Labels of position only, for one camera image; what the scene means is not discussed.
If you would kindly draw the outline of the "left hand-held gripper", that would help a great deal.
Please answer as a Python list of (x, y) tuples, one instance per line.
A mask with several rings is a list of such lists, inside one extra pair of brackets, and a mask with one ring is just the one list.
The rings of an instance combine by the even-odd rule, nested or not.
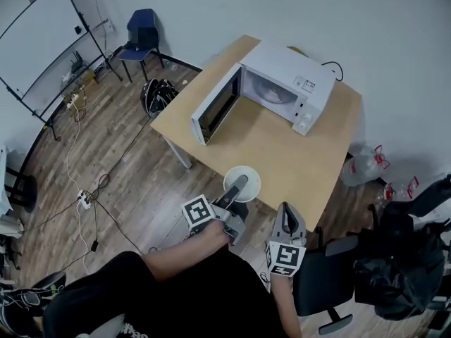
[(249, 178), (239, 175), (225, 183), (225, 193), (221, 198), (209, 203), (201, 194), (181, 206), (181, 211), (190, 234), (202, 231), (211, 220), (223, 223), (223, 231), (230, 236), (230, 243), (236, 245), (245, 232), (247, 205), (234, 202), (245, 188)]

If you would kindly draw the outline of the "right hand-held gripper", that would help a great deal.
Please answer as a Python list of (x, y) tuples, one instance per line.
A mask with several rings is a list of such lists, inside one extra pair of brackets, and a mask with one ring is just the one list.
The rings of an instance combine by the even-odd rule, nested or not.
[[(288, 202), (279, 205), (274, 232), (300, 232), (305, 221), (300, 212)], [(266, 240), (266, 264), (270, 274), (292, 277), (300, 268), (307, 243), (305, 237), (270, 237)]]

